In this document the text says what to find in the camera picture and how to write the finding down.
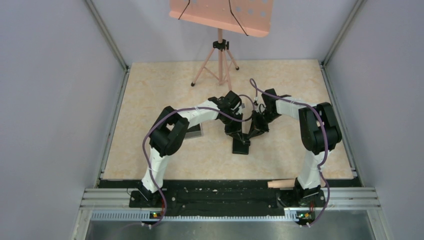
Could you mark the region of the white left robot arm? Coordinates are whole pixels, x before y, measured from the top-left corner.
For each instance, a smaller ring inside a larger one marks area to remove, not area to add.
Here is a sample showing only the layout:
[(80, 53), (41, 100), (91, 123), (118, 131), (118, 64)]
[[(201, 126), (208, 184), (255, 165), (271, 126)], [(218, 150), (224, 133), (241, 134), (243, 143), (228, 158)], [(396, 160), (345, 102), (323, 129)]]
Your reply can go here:
[(233, 91), (229, 91), (225, 96), (210, 97), (192, 107), (165, 107), (143, 139), (144, 144), (149, 143), (150, 151), (143, 150), (147, 169), (139, 187), (141, 200), (149, 207), (160, 202), (160, 192), (170, 157), (180, 149), (190, 128), (219, 120), (224, 124), (227, 136), (239, 143), (247, 143), (248, 139), (242, 132), (242, 109), (242, 100)]

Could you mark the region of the pink toy microphone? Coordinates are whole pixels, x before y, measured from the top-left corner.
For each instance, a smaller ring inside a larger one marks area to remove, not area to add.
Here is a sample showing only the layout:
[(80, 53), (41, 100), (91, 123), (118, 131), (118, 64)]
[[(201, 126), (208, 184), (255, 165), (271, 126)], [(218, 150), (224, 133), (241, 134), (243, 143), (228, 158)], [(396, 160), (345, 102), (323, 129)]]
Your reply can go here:
[(288, 189), (295, 186), (295, 179), (280, 179), (267, 182), (267, 187), (271, 189)]

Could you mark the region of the clear acrylic tray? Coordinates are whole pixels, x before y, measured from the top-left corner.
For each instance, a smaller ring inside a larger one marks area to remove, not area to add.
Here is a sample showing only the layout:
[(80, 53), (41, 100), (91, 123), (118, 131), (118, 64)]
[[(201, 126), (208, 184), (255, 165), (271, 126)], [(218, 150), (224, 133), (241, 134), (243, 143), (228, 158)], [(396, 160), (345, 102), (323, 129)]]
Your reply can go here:
[(187, 129), (184, 139), (199, 138), (203, 136), (202, 124), (199, 123)]

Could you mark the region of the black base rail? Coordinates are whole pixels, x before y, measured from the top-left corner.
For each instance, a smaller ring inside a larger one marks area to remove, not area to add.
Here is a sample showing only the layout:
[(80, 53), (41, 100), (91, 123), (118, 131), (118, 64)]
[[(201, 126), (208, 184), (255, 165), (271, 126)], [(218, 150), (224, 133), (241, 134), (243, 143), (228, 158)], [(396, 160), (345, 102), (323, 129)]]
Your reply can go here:
[(313, 222), (322, 211), (375, 206), (374, 190), (358, 178), (330, 180), (328, 187), (301, 198), (293, 187), (271, 188), (267, 180), (166, 180), (161, 193), (147, 196), (139, 180), (102, 180), (87, 189), (81, 207), (107, 220)]

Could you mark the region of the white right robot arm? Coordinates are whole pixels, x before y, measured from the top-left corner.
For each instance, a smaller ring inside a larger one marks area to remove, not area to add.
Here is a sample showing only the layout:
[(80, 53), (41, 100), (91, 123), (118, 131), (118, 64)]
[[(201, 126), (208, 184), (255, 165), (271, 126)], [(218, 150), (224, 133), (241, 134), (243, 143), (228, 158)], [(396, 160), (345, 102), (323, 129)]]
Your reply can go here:
[(295, 100), (289, 95), (278, 96), (273, 88), (261, 93), (264, 110), (252, 112), (246, 137), (258, 137), (269, 132), (269, 124), (282, 115), (299, 122), (301, 142), (306, 149), (303, 167), (293, 183), (293, 200), (307, 206), (321, 190), (322, 167), (342, 132), (329, 102), (316, 105)]

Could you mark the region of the pink music stand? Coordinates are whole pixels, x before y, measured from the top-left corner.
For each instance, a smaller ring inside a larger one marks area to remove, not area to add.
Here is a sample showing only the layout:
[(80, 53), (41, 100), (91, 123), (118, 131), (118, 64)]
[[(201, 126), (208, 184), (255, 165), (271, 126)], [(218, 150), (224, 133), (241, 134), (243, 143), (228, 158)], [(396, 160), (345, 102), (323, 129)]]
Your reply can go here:
[(224, 31), (247, 37), (263, 38), (269, 35), (274, 7), (273, 0), (170, 0), (169, 16), (217, 29), (217, 40), (212, 43), (206, 59), (190, 85), (194, 87), (200, 75), (207, 71), (219, 85), (232, 89), (230, 68), (239, 70), (230, 50), (230, 42), (224, 39)]

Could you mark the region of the black leather card holder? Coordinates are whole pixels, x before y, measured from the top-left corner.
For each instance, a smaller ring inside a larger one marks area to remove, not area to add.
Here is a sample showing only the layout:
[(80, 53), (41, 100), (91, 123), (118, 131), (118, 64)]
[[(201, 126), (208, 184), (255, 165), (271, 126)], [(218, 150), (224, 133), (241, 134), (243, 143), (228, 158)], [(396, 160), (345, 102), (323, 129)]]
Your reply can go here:
[(232, 154), (235, 155), (248, 155), (250, 150), (251, 142), (250, 140), (239, 140), (239, 139), (233, 139), (232, 140)]

